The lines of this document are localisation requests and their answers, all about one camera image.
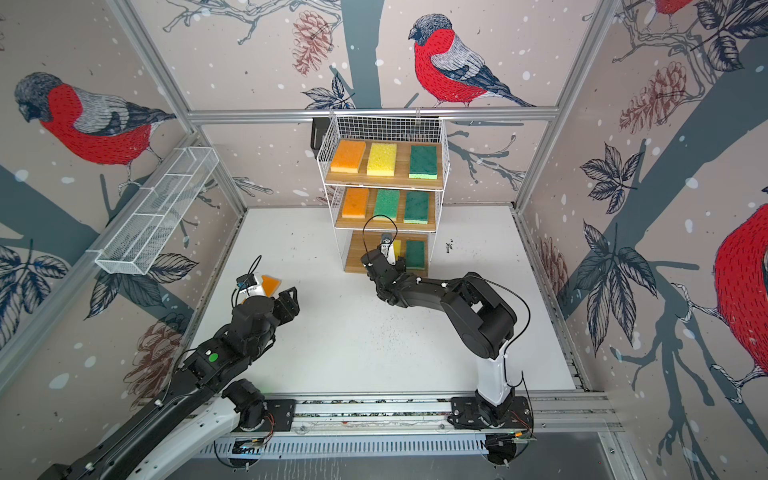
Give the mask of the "dark green sponge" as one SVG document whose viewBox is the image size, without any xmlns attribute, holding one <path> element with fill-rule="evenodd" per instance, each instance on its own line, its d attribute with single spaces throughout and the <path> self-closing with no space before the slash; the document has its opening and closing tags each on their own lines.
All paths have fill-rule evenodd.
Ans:
<svg viewBox="0 0 768 480">
<path fill-rule="evenodd" d="M 426 246 L 423 240 L 406 241 L 405 263 L 408 270 L 424 270 L 426 268 Z"/>
<path fill-rule="evenodd" d="M 426 225 L 429 223 L 430 193 L 426 191 L 409 191 L 406 193 L 406 203 L 403 221 L 407 224 Z"/>
</svg>

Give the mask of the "orange sponge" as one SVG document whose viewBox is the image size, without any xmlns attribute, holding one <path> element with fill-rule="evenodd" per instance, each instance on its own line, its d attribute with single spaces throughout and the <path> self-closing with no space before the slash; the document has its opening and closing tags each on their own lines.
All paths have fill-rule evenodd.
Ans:
<svg viewBox="0 0 768 480">
<path fill-rule="evenodd" d="M 278 291 L 281 281 L 275 277 L 263 274 L 261 276 L 261 289 L 267 297 L 272 297 Z"/>
<path fill-rule="evenodd" d="M 330 164 L 330 171 L 332 173 L 357 174 L 365 150 L 365 141 L 341 140 Z"/>
<path fill-rule="evenodd" d="M 350 187 L 345 191 L 341 208 L 343 219 L 364 219 L 366 217 L 370 190 L 368 188 Z"/>
</svg>

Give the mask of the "light green sponge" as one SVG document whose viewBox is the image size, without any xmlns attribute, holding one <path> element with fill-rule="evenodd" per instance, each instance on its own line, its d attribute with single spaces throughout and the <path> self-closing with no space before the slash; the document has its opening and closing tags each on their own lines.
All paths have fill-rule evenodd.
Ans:
<svg viewBox="0 0 768 480">
<path fill-rule="evenodd" d="M 397 219 L 401 192 L 399 190 L 379 189 L 376 194 L 373 220 L 386 221 Z"/>
</svg>

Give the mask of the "dark green sponge front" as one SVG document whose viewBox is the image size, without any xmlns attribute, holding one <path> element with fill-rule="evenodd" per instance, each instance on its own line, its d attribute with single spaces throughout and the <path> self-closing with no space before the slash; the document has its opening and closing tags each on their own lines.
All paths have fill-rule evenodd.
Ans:
<svg viewBox="0 0 768 480">
<path fill-rule="evenodd" d="M 429 223 L 430 193 L 426 191 L 409 191 L 406 193 L 406 203 L 403 221 L 407 224 L 426 225 Z"/>
</svg>

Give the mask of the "dark green sponge carried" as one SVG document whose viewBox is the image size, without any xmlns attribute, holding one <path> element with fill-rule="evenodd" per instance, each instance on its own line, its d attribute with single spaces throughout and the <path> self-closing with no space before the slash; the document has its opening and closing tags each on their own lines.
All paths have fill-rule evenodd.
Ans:
<svg viewBox="0 0 768 480">
<path fill-rule="evenodd" d="M 410 150 L 409 178 L 436 180 L 438 155 L 436 146 L 413 145 Z"/>
</svg>

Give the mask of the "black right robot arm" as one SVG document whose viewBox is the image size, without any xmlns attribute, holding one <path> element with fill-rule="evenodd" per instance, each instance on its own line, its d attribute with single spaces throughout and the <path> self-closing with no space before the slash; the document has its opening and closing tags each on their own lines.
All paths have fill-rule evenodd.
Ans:
<svg viewBox="0 0 768 480">
<path fill-rule="evenodd" d="M 403 260 L 390 263 L 379 250 L 367 252 L 361 262 L 380 300 L 446 314 L 464 346 L 477 357 L 478 410 L 487 424 L 499 424 L 514 398 L 503 353 L 517 322 L 511 306 L 474 272 L 451 280 L 421 277 L 407 271 Z"/>
</svg>

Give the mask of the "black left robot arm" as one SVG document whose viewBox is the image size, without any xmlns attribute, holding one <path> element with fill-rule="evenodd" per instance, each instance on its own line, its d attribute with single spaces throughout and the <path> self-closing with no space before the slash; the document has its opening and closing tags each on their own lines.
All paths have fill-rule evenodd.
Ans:
<svg viewBox="0 0 768 480">
<path fill-rule="evenodd" d="M 200 343 L 174 371 L 169 384 L 117 432 L 73 463 L 53 464 L 42 479 L 127 479 L 154 469 L 150 455 L 192 413 L 214 397 L 234 415 L 237 427 L 269 432 L 275 417 L 264 395 L 238 377 L 273 345 L 278 327 L 300 312 L 298 291 L 292 287 L 277 297 L 252 296 L 232 310 L 230 322 Z"/>
</svg>

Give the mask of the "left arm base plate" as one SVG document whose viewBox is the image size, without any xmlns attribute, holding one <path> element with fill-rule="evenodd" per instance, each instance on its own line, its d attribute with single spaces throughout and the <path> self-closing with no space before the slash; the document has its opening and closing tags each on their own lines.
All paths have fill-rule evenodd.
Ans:
<svg viewBox="0 0 768 480">
<path fill-rule="evenodd" d="M 240 413 L 238 429 L 243 432 L 288 432 L 297 402 L 294 399 L 266 399 L 253 402 Z"/>
</svg>

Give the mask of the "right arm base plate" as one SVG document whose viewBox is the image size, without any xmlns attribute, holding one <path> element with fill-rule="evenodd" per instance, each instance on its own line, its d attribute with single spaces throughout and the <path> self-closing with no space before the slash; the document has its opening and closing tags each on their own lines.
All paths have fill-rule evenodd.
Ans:
<svg viewBox="0 0 768 480">
<path fill-rule="evenodd" d="M 533 427 L 532 409 L 527 398 L 510 394 L 493 406 L 482 396 L 453 397 L 447 421 L 456 429 L 518 429 Z"/>
</svg>

